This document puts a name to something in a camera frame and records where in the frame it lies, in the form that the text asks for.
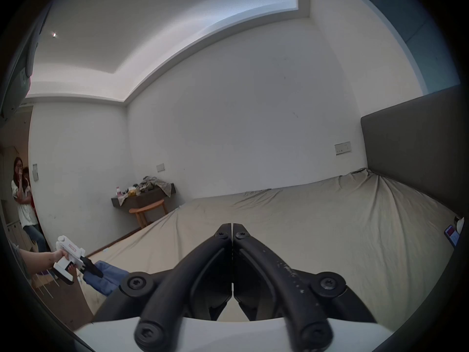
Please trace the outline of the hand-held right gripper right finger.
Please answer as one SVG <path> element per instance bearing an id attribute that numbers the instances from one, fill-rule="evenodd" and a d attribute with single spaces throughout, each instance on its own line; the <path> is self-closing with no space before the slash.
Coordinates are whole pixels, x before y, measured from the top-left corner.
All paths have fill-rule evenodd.
<path id="1" fill-rule="evenodd" d="M 293 269 L 238 223 L 233 224 L 234 297 L 250 321 L 283 318 L 294 351 L 325 351 L 346 324 L 377 321 L 338 273 Z"/>

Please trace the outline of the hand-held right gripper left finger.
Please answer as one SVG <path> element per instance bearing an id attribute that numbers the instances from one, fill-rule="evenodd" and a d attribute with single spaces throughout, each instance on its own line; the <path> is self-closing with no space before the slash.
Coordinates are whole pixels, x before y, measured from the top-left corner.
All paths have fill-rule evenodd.
<path id="1" fill-rule="evenodd" d="M 174 351 L 183 317 L 215 321 L 232 296 L 232 225 L 222 224 L 173 269 L 131 272 L 93 322 L 139 317 L 132 332 L 142 351 Z"/>

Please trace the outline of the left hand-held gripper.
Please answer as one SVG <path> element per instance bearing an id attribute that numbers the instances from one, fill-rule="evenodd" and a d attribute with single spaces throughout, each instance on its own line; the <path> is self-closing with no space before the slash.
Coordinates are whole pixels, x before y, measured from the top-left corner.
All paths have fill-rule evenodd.
<path id="1" fill-rule="evenodd" d="M 103 272 L 87 257 L 85 250 L 79 248 L 69 238 L 60 235 L 56 242 L 57 250 L 64 250 L 67 256 L 61 257 L 53 264 L 53 271 L 65 284 L 73 285 L 74 277 L 69 273 L 69 267 L 76 267 L 81 273 L 89 272 L 91 275 L 103 278 Z"/>

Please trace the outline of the person's left hand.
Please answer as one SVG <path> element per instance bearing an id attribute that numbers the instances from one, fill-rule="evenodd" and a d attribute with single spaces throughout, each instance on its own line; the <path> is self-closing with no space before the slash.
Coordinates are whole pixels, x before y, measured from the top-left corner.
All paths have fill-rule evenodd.
<path id="1" fill-rule="evenodd" d="M 55 263 L 58 263 L 62 258 L 69 260 L 69 254 L 64 249 L 57 249 L 54 252 L 44 252 L 45 269 L 52 269 Z"/>

